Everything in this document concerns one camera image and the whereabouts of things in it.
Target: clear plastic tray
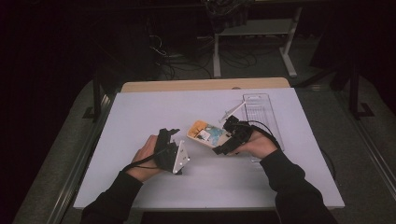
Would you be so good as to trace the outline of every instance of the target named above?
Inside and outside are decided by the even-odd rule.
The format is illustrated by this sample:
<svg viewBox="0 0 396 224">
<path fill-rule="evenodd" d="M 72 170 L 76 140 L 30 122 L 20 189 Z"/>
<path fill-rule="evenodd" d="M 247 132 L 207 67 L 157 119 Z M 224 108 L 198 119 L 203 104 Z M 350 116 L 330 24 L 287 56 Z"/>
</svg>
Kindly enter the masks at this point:
<svg viewBox="0 0 396 224">
<path fill-rule="evenodd" d="M 268 133 L 272 133 L 282 150 L 285 150 L 279 129 L 276 124 L 274 110 L 271 106 L 269 95 L 265 93 L 257 93 L 244 94 L 243 97 L 244 101 L 246 102 L 245 106 L 242 108 L 242 114 L 245 119 L 247 121 L 252 121 L 250 122 L 250 124 L 256 125 L 257 127 L 267 131 Z M 259 159 L 254 157 L 252 157 L 251 159 L 253 161 L 260 161 Z"/>
</svg>

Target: black sleeve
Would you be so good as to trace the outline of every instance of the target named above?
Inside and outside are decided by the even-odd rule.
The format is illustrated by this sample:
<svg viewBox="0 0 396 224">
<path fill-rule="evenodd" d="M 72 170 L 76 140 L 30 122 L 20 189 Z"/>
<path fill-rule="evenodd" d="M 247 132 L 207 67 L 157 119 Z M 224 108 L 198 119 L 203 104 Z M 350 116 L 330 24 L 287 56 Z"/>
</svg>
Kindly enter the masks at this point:
<svg viewBox="0 0 396 224">
<path fill-rule="evenodd" d="M 282 224 L 337 223 L 323 203 L 319 190 L 307 182 L 304 170 L 277 150 L 260 164 L 271 189 L 277 192 L 276 210 Z"/>
<path fill-rule="evenodd" d="M 134 198 L 142 185 L 132 176 L 119 172 L 111 187 L 84 208 L 80 223 L 122 223 L 128 219 Z"/>
</svg>

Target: black device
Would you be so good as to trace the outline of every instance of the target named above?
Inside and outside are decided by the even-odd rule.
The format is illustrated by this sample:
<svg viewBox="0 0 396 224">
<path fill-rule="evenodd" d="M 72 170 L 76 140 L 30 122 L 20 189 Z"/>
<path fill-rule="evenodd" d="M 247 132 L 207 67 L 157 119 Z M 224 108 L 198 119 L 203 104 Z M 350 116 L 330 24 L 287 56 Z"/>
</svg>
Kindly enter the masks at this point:
<svg viewBox="0 0 396 224">
<path fill-rule="evenodd" d="M 186 149 L 183 146 L 184 141 L 180 141 L 179 146 L 175 142 L 171 142 L 171 136 L 180 131 L 179 129 L 160 129 L 157 142 L 155 143 L 154 153 L 141 161 L 135 161 L 122 171 L 127 171 L 133 167 L 141 167 L 147 169 L 159 168 L 175 175 L 181 175 L 181 169 L 190 160 Z M 157 167 L 144 167 L 141 164 L 154 160 Z"/>
<path fill-rule="evenodd" d="M 250 122 L 257 121 L 239 120 L 235 116 L 230 116 L 229 118 L 227 118 L 226 122 L 223 125 L 223 129 L 229 133 L 229 139 L 221 146 L 212 148 L 212 150 L 217 155 L 221 153 L 227 155 L 228 153 L 236 150 L 241 145 L 245 144 L 250 139 L 253 131 L 258 131 L 259 133 L 262 133 L 264 136 L 269 138 L 278 149 L 281 149 L 279 143 L 276 141 L 273 134 L 268 128 L 267 129 L 269 133 L 255 125 L 250 125 Z"/>
</svg>

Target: table leg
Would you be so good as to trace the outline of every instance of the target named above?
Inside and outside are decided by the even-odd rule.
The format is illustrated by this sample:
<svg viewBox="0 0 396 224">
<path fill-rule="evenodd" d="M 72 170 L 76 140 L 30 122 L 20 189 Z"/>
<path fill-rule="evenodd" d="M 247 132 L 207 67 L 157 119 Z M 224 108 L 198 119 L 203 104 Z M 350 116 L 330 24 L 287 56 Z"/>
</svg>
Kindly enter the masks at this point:
<svg viewBox="0 0 396 224">
<path fill-rule="evenodd" d="M 213 77 L 220 78 L 219 35 L 215 34 L 215 52 L 213 53 Z"/>
<path fill-rule="evenodd" d="M 294 69 L 294 66 L 293 66 L 291 59 L 289 57 L 289 50 L 290 50 L 291 42 L 293 41 L 293 38 L 294 38 L 294 34 L 297 29 L 297 24 L 300 19 L 301 11 L 302 11 L 301 7 L 298 7 L 296 9 L 293 20 L 291 20 L 291 23 L 290 23 L 288 39 L 287 39 L 285 45 L 283 47 L 279 48 L 280 54 L 282 55 L 283 63 L 286 65 L 286 68 L 288 69 L 290 77 L 297 77 L 296 70 Z"/>
</svg>

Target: white table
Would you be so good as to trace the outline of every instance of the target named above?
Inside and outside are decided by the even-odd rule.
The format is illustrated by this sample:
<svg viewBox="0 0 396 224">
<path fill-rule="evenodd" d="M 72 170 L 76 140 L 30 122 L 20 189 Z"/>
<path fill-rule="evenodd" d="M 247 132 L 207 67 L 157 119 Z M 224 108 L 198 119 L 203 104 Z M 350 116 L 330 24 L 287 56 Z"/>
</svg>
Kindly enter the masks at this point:
<svg viewBox="0 0 396 224">
<path fill-rule="evenodd" d="M 83 208 L 108 189 L 118 171 L 131 162 L 150 134 L 157 134 L 161 128 L 179 128 L 175 140 L 185 140 L 191 157 L 183 175 L 163 172 L 153 177 L 137 195 L 133 208 L 274 209 L 276 193 L 268 186 L 263 169 L 250 161 L 249 155 L 216 155 L 210 148 L 186 137 L 197 119 L 216 124 L 225 110 L 241 102 L 245 93 L 270 95 L 285 154 L 305 170 L 306 179 L 321 191 L 327 207 L 344 207 L 296 92 L 291 88 L 119 93 L 74 206 Z"/>
</svg>

